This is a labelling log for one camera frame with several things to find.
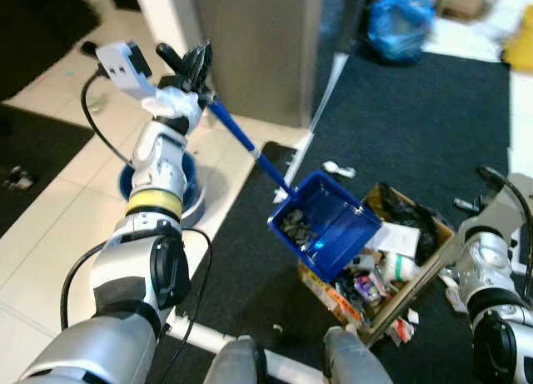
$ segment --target dustpan handle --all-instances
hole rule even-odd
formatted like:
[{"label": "dustpan handle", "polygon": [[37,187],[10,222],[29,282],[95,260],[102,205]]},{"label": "dustpan handle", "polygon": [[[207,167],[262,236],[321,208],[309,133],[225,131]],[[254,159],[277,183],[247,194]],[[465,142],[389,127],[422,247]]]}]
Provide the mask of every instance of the dustpan handle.
[{"label": "dustpan handle", "polygon": [[281,188],[283,188],[289,197],[297,199],[298,196],[292,188],[287,186],[283,177],[277,172],[276,168],[272,166],[270,161],[253,145],[250,138],[241,130],[241,128],[235,123],[232,115],[224,108],[224,105],[218,100],[209,104],[211,112],[218,117],[218,120],[226,126],[226,128],[235,136],[237,140],[247,149],[247,151],[256,159],[257,164],[268,174],[272,180],[274,180]]}]

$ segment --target black cable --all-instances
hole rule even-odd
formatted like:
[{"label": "black cable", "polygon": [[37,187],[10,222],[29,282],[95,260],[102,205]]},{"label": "black cable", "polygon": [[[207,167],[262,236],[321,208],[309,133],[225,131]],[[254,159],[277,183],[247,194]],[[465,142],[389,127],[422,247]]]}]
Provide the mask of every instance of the black cable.
[{"label": "black cable", "polygon": [[67,277],[63,282],[63,287],[61,289],[61,301],[59,302],[59,316],[61,318],[62,331],[68,328],[68,292],[70,291],[72,280],[74,279],[74,276],[76,276],[76,273],[82,266],[82,264],[85,263],[92,255],[99,252],[104,245],[105,242],[102,242],[96,245],[94,248],[90,249],[89,251],[85,252],[70,268],[70,271],[68,271]]},{"label": "black cable", "polygon": [[486,176],[489,176],[490,178],[496,179],[498,182],[500,182],[502,185],[508,186],[508,188],[513,192],[516,199],[520,203],[522,209],[524,210],[524,215],[526,216],[526,229],[527,229],[527,238],[529,242],[529,248],[530,253],[527,260],[527,269],[526,269],[526,278],[524,280],[524,286],[522,288],[522,297],[528,301],[528,303],[531,304],[530,301],[530,292],[531,292],[531,272],[533,272],[533,226],[531,219],[531,210],[529,206],[527,205],[527,201],[524,198],[524,196],[521,194],[520,190],[516,188],[516,186],[510,182],[507,177],[503,176],[496,170],[494,170],[491,167],[482,166],[478,168],[478,172],[480,175],[485,179]]},{"label": "black cable", "polygon": [[176,361],[182,349],[185,347],[185,344],[187,343],[187,338],[189,337],[189,334],[191,334],[192,326],[194,325],[194,322],[196,321],[197,316],[198,316],[198,309],[200,307],[200,303],[202,302],[203,293],[206,290],[207,279],[209,278],[209,271],[211,271],[211,263],[213,259],[213,245],[211,243],[211,240],[209,239],[209,236],[205,232],[203,232],[202,230],[198,230],[197,228],[184,228],[183,231],[198,232],[203,235],[203,237],[207,241],[207,252],[209,254],[209,259],[207,262],[206,274],[203,277],[202,286],[200,287],[200,292],[198,293],[197,304],[195,305],[194,312],[192,314],[192,319],[189,321],[189,326],[187,327],[185,336],[183,336],[182,343],[180,344],[176,352],[174,352],[174,355],[172,355],[171,360],[168,362],[167,368],[163,372],[161,380],[159,381],[160,383],[163,383],[165,381],[165,378],[167,378],[168,372],[170,371],[172,364]]},{"label": "black cable", "polygon": [[89,122],[89,124],[91,125],[92,127],[92,130],[94,130],[94,132],[100,137],[100,139],[103,141],[104,144],[107,145],[107,147],[109,149],[112,150],[112,152],[117,155],[124,163],[126,163],[129,167],[133,167],[132,165],[132,162],[127,158],[125,157],[124,155],[121,154],[120,151],[118,151],[106,138],[106,136],[104,136],[102,134],[102,132],[100,131],[100,129],[98,128],[97,124],[94,122],[94,120],[92,120],[92,116],[91,116],[91,112],[89,111],[89,108],[87,106],[87,90],[89,89],[89,87],[91,86],[92,82],[94,82],[96,80],[97,77],[99,76],[102,76],[102,69],[98,69],[96,70],[92,76],[90,76],[88,78],[88,80],[85,82],[85,84],[83,84],[83,88],[82,88],[82,93],[80,94],[80,102],[82,103],[82,109],[83,109],[83,114],[85,115],[85,118],[87,119],[87,121]]}]

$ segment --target blue plastic bag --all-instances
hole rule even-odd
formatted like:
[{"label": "blue plastic bag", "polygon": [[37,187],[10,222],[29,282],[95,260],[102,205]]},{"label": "blue plastic bag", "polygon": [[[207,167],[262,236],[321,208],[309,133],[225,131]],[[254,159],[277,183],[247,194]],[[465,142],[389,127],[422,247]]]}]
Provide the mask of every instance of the blue plastic bag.
[{"label": "blue plastic bag", "polygon": [[371,7],[368,37],[386,60],[413,63],[434,17],[432,0],[380,0]]}]

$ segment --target black plastic bag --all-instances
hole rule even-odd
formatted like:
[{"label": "black plastic bag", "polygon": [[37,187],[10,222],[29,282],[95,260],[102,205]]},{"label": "black plastic bag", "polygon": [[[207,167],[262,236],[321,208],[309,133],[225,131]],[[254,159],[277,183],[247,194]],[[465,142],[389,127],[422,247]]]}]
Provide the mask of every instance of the black plastic bag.
[{"label": "black plastic bag", "polygon": [[390,216],[390,222],[420,230],[415,262],[422,266],[439,247],[439,233],[433,221],[433,212],[423,206],[405,202],[385,182],[381,182],[379,186],[381,206]]}]

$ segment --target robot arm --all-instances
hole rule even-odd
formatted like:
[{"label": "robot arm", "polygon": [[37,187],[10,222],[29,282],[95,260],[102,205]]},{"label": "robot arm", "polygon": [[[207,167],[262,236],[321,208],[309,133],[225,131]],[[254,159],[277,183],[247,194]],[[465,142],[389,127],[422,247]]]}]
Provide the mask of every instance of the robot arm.
[{"label": "robot arm", "polygon": [[[509,180],[531,209],[533,180],[511,174]],[[457,260],[461,300],[473,333],[474,370],[482,382],[533,382],[533,311],[511,280],[511,234],[525,213],[504,187],[492,203],[463,222],[456,238],[464,245],[450,252]]]},{"label": "robot arm", "polygon": [[145,381],[168,314],[191,286],[180,226],[187,185],[182,155],[185,136],[205,107],[199,97],[206,90],[210,52],[209,44],[197,47],[189,58],[191,75],[177,72],[163,81],[170,85],[155,88],[147,81],[149,69],[134,44],[114,43],[97,50],[107,75],[142,99],[155,117],[133,153],[135,173],[126,216],[92,268],[95,315],[63,330],[22,374],[22,382]]}]

